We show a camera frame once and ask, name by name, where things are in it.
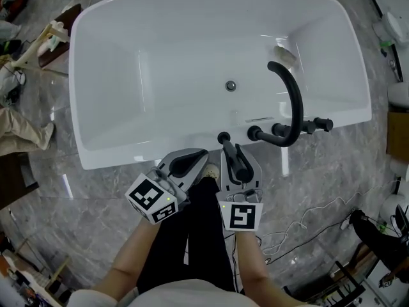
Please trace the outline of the person's white shoe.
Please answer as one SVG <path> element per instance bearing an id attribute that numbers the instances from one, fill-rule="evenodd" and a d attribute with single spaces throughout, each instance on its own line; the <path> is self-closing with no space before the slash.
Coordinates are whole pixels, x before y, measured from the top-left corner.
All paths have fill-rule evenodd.
<path id="1" fill-rule="evenodd" d="M 220 177 L 220 170 L 217 165 L 209 163 L 204 167 L 201 178 L 212 178 L 218 180 Z"/>

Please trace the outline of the tall cardboard box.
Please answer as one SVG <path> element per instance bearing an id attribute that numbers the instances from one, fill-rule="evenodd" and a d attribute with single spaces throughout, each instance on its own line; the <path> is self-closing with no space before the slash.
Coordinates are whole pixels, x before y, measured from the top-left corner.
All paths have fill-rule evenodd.
<path id="1" fill-rule="evenodd" d="M 409 162 L 409 113 L 388 112 L 386 153 Z"/>

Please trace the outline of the person's left forearm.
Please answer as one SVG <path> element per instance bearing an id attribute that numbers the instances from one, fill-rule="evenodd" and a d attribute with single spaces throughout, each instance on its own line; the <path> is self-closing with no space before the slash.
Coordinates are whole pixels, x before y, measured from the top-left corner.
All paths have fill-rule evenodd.
<path id="1" fill-rule="evenodd" d="M 104 278 L 92 289 L 119 301 L 137 284 L 160 229 L 142 219 L 116 255 Z"/>

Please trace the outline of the person's black trousers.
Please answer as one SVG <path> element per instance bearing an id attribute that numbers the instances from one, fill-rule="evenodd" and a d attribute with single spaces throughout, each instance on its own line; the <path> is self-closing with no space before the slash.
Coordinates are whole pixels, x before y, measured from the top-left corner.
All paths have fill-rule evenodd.
<path id="1" fill-rule="evenodd" d="M 233 292 L 217 182 L 202 178 L 189 190 L 190 204 L 160 223 L 136 287 L 139 293 L 188 279 L 200 279 Z"/>

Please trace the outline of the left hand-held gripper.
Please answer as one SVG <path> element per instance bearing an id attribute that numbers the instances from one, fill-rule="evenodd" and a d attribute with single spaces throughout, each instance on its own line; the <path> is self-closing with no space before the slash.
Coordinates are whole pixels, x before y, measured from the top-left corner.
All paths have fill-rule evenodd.
<path id="1" fill-rule="evenodd" d="M 125 193 L 125 198 L 143 218 L 151 224 L 159 224 L 181 211 L 187 191 L 207 162 L 208 151 L 202 148 L 171 152 L 158 167 L 146 174 L 141 173 Z"/>

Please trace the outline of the black curved faucet spout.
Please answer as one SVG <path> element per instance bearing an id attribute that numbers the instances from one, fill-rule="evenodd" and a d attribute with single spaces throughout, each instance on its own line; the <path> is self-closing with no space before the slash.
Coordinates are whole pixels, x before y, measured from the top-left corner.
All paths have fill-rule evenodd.
<path id="1" fill-rule="evenodd" d="M 291 126 L 284 137 L 263 132 L 260 127 L 253 125 L 247 131 L 247 137 L 251 141 L 264 141 L 278 147 L 289 147 L 293 145 L 300 136 L 304 121 L 304 105 L 298 84 L 289 70 L 276 61 L 269 61 L 269 71 L 277 74 L 284 83 L 291 102 Z"/>

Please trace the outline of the wooden stool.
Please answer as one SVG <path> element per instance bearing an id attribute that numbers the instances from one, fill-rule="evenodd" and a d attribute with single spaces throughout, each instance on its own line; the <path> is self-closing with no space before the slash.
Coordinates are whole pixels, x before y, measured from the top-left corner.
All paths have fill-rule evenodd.
<path id="1" fill-rule="evenodd" d="M 50 21 L 27 51 L 18 60 L 10 61 L 11 66 L 68 78 L 66 72 L 48 66 L 69 50 L 72 27 L 81 12 L 82 6 L 78 3 Z"/>

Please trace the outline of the person's white shirt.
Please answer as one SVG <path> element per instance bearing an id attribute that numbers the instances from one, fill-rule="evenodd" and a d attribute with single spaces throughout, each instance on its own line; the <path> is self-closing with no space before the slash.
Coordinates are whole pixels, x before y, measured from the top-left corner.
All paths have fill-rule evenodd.
<path id="1" fill-rule="evenodd" d="M 142 294 L 131 290 L 122 300 L 95 290 L 78 290 L 66 307 L 259 307 L 236 292 L 222 290 L 200 279 L 176 281 Z"/>

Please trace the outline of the black handheld shower head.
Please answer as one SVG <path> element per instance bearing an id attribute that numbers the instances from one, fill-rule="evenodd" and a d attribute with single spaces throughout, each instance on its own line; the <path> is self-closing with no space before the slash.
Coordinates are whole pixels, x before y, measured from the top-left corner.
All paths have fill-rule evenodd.
<path id="1" fill-rule="evenodd" d="M 247 182 L 249 180 L 249 172 L 247 168 L 240 161 L 236 148 L 231 144 L 227 138 L 222 138 L 222 145 L 226 157 L 228 158 L 228 164 L 231 171 L 234 173 L 237 181 Z"/>

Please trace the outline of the dark wooden table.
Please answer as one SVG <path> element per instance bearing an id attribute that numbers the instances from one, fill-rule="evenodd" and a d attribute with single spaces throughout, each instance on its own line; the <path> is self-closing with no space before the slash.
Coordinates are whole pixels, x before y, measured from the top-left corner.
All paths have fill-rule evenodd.
<path id="1" fill-rule="evenodd" d="M 38 188 L 28 153 L 0 157 L 0 210 Z"/>

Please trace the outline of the person's right forearm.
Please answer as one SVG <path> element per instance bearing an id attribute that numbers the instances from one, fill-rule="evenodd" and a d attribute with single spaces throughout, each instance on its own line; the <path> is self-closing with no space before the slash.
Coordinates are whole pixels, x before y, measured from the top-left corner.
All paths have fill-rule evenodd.
<path id="1" fill-rule="evenodd" d="M 236 244 L 240 277 L 246 296 L 257 302 L 278 299 L 281 292 L 269 278 L 256 236 L 252 232 L 236 232 Z"/>

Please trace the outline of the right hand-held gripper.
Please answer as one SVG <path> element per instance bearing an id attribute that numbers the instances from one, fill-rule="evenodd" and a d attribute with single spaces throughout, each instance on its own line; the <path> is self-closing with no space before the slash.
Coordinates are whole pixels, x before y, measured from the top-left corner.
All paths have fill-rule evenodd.
<path id="1" fill-rule="evenodd" d="M 262 169 L 253 155 L 239 144 L 235 145 L 237 157 L 245 175 L 237 180 L 250 189 L 235 190 L 236 180 L 230 169 L 225 151 L 220 153 L 220 190 L 216 194 L 224 228 L 232 232 L 256 232 L 263 211 Z"/>

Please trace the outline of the white bathtub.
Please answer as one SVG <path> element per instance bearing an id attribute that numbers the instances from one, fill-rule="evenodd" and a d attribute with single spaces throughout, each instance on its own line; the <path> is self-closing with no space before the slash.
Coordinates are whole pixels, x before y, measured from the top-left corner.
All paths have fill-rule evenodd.
<path id="1" fill-rule="evenodd" d="M 104 0 L 74 22 L 69 89 L 84 169 L 153 161 L 183 148 L 248 145 L 249 127 L 290 124 L 290 72 L 304 119 L 335 127 L 371 119 L 366 68 L 337 0 Z M 234 81 L 235 91 L 225 83 Z"/>

